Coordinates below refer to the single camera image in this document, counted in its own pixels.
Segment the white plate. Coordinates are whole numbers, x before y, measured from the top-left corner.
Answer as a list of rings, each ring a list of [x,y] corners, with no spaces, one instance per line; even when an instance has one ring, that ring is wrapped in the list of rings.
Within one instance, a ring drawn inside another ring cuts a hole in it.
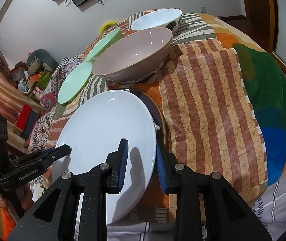
[[[57,146],[67,144],[71,154],[54,162],[52,180],[65,171],[86,173],[128,140],[129,154],[124,186],[118,195],[106,196],[106,223],[126,216],[140,201],[153,174],[157,139],[146,105],[125,90],[100,93],[80,106],[65,124]]]

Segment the dark purple plate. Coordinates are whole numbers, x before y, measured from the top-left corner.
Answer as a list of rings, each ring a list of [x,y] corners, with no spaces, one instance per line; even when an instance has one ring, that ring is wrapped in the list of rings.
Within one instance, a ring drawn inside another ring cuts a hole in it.
[[[155,167],[158,172],[158,176],[160,176],[161,170],[158,166],[159,147],[167,147],[166,138],[168,132],[163,113],[158,107],[158,105],[155,103],[155,101],[148,94],[138,89],[129,89],[129,91],[135,96],[137,96],[146,105],[153,118],[154,127],[157,135],[157,157],[155,161]]]

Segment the mint green plate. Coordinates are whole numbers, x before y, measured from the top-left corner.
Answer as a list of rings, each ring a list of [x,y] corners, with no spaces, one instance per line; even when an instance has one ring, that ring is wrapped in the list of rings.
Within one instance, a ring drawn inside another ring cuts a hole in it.
[[[58,103],[65,104],[73,100],[86,85],[92,73],[92,62],[84,61],[75,67],[64,80],[59,93]]]

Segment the pink bowl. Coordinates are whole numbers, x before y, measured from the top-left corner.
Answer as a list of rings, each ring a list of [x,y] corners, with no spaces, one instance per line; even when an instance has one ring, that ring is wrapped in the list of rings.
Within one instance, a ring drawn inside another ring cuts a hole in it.
[[[120,83],[144,79],[164,62],[172,37],[165,27],[134,32],[107,48],[93,63],[92,74]]]

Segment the mint green bowl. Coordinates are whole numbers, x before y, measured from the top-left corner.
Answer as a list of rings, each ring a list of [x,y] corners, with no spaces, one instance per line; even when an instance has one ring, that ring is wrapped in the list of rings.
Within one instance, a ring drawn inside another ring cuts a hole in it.
[[[94,62],[107,48],[123,38],[121,28],[117,27],[105,35],[87,54],[85,61]]]

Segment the white spotted bowl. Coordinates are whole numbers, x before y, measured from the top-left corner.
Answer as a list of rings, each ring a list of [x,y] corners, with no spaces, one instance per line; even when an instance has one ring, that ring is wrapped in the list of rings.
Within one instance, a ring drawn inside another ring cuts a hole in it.
[[[154,27],[165,27],[175,33],[180,26],[183,12],[180,9],[160,9],[141,16],[135,20],[130,28],[133,31],[142,31]]]

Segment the blue patterned patchwork quilt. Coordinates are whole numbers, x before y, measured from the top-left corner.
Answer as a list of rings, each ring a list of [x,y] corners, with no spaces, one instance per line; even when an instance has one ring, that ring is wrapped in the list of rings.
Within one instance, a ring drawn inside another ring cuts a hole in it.
[[[83,61],[84,55],[82,53],[74,57],[65,57],[51,76],[41,99],[41,102],[44,104],[44,114],[36,121],[32,130],[29,137],[28,151],[34,152],[45,149],[58,103],[59,90],[71,71]]]

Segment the red box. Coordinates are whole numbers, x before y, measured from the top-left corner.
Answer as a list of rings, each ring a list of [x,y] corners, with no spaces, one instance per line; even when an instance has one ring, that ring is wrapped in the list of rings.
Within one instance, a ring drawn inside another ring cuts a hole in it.
[[[24,104],[23,108],[19,112],[13,130],[13,132],[18,136],[20,136],[23,133],[31,111],[32,111],[31,106]]]

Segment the pink bunny figurine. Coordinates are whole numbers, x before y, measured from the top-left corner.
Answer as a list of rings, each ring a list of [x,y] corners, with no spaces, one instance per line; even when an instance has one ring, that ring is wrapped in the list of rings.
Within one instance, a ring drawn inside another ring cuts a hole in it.
[[[32,91],[38,101],[41,101],[43,98],[43,91],[39,87],[35,87]]]

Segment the green box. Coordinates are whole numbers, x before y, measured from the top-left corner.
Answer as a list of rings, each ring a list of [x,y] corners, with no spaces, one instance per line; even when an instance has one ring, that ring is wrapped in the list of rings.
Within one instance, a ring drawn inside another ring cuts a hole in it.
[[[47,85],[50,82],[52,74],[53,72],[45,70],[44,72],[32,76],[28,82],[29,86],[28,96],[29,97],[32,96],[32,91],[35,90],[36,87],[44,91],[44,89],[46,89]]]

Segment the striped patchwork blanket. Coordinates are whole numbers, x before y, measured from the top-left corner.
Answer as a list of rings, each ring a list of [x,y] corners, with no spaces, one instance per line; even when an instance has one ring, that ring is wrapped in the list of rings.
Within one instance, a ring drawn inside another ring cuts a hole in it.
[[[186,13],[164,66],[128,84],[162,110],[166,146],[198,173],[218,171],[252,205],[267,188],[266,150],[239,58],[211,15]]]

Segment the grey plush pillow toy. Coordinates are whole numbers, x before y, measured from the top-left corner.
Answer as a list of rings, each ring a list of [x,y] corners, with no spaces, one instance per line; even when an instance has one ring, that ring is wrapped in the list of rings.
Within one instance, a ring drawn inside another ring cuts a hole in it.
[[[26,66],[28,68],[27,73],[29,75],[33,75],[44,70],[54,72],[58,65],[58,62],[43,49],[33,51],[26,61]]]

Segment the green blue fleece blanket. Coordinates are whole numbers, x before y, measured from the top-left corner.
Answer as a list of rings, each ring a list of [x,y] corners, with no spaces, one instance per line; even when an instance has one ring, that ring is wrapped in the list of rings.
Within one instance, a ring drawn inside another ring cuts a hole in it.
[[[277,61],[251,37],[216,16],[224,46],[236,50],[247,96],[263,133],[268,185],[286,176],[286,77]]]

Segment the brown wooden door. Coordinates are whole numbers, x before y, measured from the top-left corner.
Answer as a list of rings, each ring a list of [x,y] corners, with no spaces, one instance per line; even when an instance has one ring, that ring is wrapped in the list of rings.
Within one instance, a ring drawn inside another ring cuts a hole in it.
[[[276,0],[244,0],[246,19],[260,34],[261,47],[271,53],[276,46],[278,9]]]

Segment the wall power socket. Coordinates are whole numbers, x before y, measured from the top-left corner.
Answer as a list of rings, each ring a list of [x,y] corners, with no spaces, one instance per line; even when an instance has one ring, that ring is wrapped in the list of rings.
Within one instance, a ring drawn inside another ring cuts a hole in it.
[[[206,12],[206,7],[200,7],[200,12],[202,13]]]

